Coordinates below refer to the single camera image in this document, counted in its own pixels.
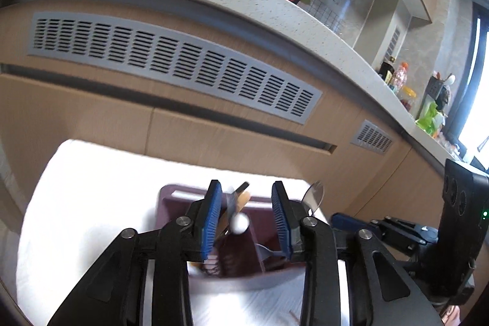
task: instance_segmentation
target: ventilation grille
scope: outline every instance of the ventilation grille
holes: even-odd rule
[[[392,52],[399,41],[400,31],[399,28],[395,28],[394,35],[392,35],[392,39],[389,43],[389,47],[387,48],[387,52],[385,52],[384,61],[389,61],[390,56],[392,56]]]
[[[34,14],[29,54],[144,76],[304,123],[322,92],[183,32],[84,13]]]
[[[385,154],[391,147],[393,141],[386,132],[375,126],[372,122],[365,120],[351,143],[379,154]]]

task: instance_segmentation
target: window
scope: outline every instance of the window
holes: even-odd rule
[[[487,170],[489,144],[484,141],[489,136],[489,115],[485,111],[489,101],[489,11],[474,4],[473,21],[471,51],[443,132],[459,144],[462,156],[474,154],[478,167]]]
[[[485,169],[488,169],[489,145],[483,145],[483,142],[489,136],[489,113],[487,112],[487,103],[489,101],[489,52],[486,51],[485,53],[479,87],[467,121],[460,133],[459,141],[469,152],[475,154]]]

